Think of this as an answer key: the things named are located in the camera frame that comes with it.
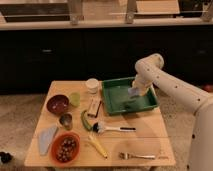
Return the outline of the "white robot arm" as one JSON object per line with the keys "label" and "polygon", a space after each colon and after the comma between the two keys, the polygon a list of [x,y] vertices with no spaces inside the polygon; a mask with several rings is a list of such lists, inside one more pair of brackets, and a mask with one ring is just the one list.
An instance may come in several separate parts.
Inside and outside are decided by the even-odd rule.
{"label": "white robot arm", "polygon": [[213,94],[164,72],[163,65],[158,53],[138,60],[132,87],[145,95],[154,84],[195,115],[188,171],[213,171]]}

